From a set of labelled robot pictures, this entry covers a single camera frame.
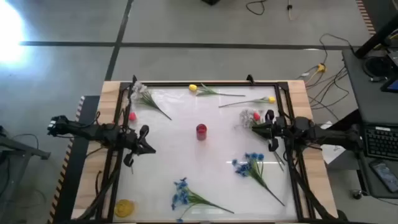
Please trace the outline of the grey metal stand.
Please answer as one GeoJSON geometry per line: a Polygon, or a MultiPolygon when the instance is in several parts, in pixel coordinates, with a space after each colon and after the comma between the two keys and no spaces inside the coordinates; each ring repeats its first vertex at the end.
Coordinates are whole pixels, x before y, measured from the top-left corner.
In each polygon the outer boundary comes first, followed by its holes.
{"type": "Polygon", "coordinates": [[[47,160],[50,153],[39,149],[39,140],[33,134],[20,134],[11,138],[0,125],[0,224],[6,223],[9,210],[16,206],[12,198],[32,156],[47,160]],[[36,147],[17,141],[16,137],[19,136],[34,137],[36,147]]]}

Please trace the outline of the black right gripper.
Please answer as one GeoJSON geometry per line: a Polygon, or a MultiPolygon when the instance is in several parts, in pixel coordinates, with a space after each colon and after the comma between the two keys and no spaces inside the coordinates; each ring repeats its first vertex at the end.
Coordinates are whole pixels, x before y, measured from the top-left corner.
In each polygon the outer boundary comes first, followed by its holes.
{"type": "Polygon", "coordinates": [[[285,119],[281,116],[275,116],[273,110],[267,110],[265,114],[265,122],[262,124],[254,124],[251,129],[260,137],[269,141],[269,151],[276,152],[279,147],[277,137],[283,136],[285,128],[285,119]]]}

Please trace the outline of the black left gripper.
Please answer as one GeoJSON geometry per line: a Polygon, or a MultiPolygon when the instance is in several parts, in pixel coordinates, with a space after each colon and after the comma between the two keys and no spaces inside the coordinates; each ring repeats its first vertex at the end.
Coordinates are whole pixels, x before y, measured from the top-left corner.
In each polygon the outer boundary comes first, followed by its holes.
{"type": "Polygon", "coordinates": [[[143,154],[155,154],[156,150],[148,145],[146,142],[146,136],[149,133],[148,125],[143,125],[139,131],[139,135],[135,133],[134,130],[130,131],[127,134],[125,139],[124,148],[130,149],[130,153],[128,153],[123,162],[126,166],[131,167],[132,163],[134,162],[133,155],[143,155],[143,154]]]}

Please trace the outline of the black metal table frame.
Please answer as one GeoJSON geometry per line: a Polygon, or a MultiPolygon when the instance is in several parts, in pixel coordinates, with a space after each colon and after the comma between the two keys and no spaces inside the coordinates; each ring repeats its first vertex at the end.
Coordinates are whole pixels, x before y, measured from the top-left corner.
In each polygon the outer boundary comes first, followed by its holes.
{"type": "MultiPolygon", "coordinates": [[[[301,80],[258,80],[251,83],[249,80],[215,80],[204,81],[209,86],[246,86],[257,87],[268,84],[278,84],[281,103],[289,116],[303,116],[313,119],[312,109],[308,100],[308,93],[304,82],[301,80]]],[[[105,81],[99,98],[98,110],[105,115],[105,121],[112,121],[118,118],[120,107],[125,104],[127,97],[123,95],[124,88],[129,82],[105,81]]],[[[323,154],[315,147],[308,147],[303,151],[302,163],[299,165],[299,172],[325,210],[332,216],[338,217],[335,199],[331,190],[330,181],[323,160],[323,154]]]]}

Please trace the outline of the grey side desk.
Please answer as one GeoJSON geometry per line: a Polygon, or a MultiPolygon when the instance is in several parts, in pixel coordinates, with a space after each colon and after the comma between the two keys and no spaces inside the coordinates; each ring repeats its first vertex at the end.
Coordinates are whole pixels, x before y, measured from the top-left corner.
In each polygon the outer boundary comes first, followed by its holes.
{"type": "MultiPolygon", "coordinates": [[[[362,118],[362,124],[359,125],[362,140],[365,126],[398,126],[398,93],[383,92],[380,90],[382,83],[370,82],[370,77],[363,69],[364,60],[356,58],[351,51],[342,51],[342,56],[362,118]]],[[[377,198],[398,199],[398,192],[391,193],[369,166],[372,161],[382,160],[398,177],[398,161],[368,157],[364,150],[365,145],[358,163],[365,191],[377,198]]]]}

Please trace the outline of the yellow artificial tulip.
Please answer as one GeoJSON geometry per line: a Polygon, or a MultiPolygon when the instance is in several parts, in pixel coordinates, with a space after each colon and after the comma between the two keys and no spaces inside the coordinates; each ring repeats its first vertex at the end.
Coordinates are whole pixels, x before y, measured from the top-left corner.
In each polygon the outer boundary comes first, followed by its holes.
{"type": "Polygon", "coordinates": [[[275,102],[276,102],[276,98],[273,97],[273,96],[269,96],[269,97],[263,97],[263,98],[253,99],[253,100],[230,103],[230,104],[219,106],[219,108],[224,108],[224,107],[227,107],[227,106],[239,105],[239,104],[244,104],[244,103],[270,103],[270,104],[272,104],[272,103],[275,103],[275,102]]]}
{"type": "Polygon", "coordinates": [[[244,95],[237,95],[237,94],[228,94],[228,93],[219,93],[207,87],[205,84],[200,83],[200,85],[191,84],[188,86],[188,89],[192,91],[195,96],[210,96],[210,95],[221,95],[221,96],[238,96],[244,97],[244,95]]]}

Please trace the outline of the red ribbed glass vase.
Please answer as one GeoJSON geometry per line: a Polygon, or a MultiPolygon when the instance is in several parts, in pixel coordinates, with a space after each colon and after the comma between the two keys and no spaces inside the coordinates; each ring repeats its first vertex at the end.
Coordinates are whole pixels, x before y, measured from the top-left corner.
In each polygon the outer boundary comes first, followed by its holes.
{"type": "Polygon", "coordinates": [[[199,124],[196,127],[197,139],[199,141],[204,141],[207,137],[207,127],[204,124],[199,124]]]}

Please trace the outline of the black tablet screen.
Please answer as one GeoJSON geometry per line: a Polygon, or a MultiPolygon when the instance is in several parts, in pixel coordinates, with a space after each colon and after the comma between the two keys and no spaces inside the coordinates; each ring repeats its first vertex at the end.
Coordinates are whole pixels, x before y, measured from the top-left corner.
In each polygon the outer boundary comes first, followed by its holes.
{"type": "Polygon", "coordinates": [[[398,93],[398,75],[391,76],[381,87],[383,92],[398,93]]]}

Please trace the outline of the blue artificial flower bunch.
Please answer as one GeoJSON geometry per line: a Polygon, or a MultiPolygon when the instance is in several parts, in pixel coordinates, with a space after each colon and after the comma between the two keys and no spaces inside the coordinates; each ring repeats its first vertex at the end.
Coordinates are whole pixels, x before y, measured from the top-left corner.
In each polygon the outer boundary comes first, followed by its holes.
{"type": "Polygon", "coordinates": [[[200,196],[199,194],[195,193],[194,191],[190,190],[187,178],[184,177],[180,179],[178,182],[174,182],[176,192],[172,196],[172,203],[171,208],[172,210],[176,210],[179,205],[186,205],[187,208],[181,214],[181,216],[176,219],[177,223],[183,223],[183,216],[194,206],[196,205],[207,205],[211,207],[215,207],[226,211],[228,213],[234,214],[233,211],[223,208],[209,200],[205,199],[204,197],[200,196]]]}
{"type": "Polygon", "coordinates": [[[253,178],[261,187],[266,189],[283,207],[285,204],[270,190],[263,178],[264,174],[264,154],[261,153],[245,153],[245,161],[241,164],[237,159],[232,160],[235,173],[241,177],[253,178]]]}

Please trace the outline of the black smartphone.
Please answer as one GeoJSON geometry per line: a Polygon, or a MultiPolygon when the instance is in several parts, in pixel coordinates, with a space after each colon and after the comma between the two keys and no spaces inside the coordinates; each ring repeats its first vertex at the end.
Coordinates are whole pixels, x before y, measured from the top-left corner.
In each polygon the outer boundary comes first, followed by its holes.
{"type": "Polygon", "coordinates": [[[391,193],[398,192],[398,177],[384,161],[375,160],[369,166],[391,193]]]}

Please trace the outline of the dark mat with striped edge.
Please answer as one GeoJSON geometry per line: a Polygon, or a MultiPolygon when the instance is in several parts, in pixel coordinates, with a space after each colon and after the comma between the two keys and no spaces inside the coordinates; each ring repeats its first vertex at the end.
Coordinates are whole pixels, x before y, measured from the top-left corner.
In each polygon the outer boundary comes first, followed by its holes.
{"type": "Polygon", "coordinates": [[[398,9],[393,0],[355,0],[360,14],[371,35],[381,30],[396,14],[398,9]]]}

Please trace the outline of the white paper sheet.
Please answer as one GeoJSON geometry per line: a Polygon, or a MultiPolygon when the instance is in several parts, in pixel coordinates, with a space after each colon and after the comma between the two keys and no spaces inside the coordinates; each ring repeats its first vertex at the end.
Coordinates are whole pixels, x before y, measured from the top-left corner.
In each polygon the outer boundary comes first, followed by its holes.
{"type": "Polygon", "coordinates": [[[333,162],[338,156],[340,156],[346,150],[341,146],[331,145],[331,144],[322,144],[320,147],[322,149],[323,160],[325,161],[326,164],[330,164],[331,162],[333,162]]]}

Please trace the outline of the black keyboard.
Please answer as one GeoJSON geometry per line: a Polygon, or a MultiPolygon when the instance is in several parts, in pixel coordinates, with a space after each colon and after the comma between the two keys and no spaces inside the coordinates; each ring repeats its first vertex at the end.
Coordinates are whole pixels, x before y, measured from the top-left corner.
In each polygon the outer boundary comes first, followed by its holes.
{"type": "Polygon", "coordinates": [[[398,161],[398,126],[365,126],[363,140],[368,157],[398,161]]]}

